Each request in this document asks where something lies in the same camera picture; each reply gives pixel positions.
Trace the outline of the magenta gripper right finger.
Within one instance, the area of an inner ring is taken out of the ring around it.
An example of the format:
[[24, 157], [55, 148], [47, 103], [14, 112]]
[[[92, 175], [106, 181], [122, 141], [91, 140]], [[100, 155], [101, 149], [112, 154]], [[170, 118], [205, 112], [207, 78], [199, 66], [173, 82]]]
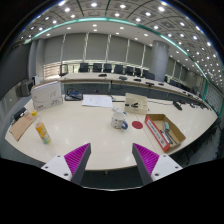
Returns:
[[137, 163], [144, 185], [182, 169], [182, 167], [167, 154], [158, 155], [137, 143], [134, 143], [132, 146], [132, 154]]

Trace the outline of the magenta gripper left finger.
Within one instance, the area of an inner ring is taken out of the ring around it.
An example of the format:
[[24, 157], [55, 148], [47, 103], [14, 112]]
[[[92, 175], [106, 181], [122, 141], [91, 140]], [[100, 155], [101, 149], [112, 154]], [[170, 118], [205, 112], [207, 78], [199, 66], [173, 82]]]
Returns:
[[42, 166], [42, 169], [68, 180], [76, 185], [81, 183], [86, 164], [91, 154], [91, 144], [80, 146], [66, 155], [57, 155]]

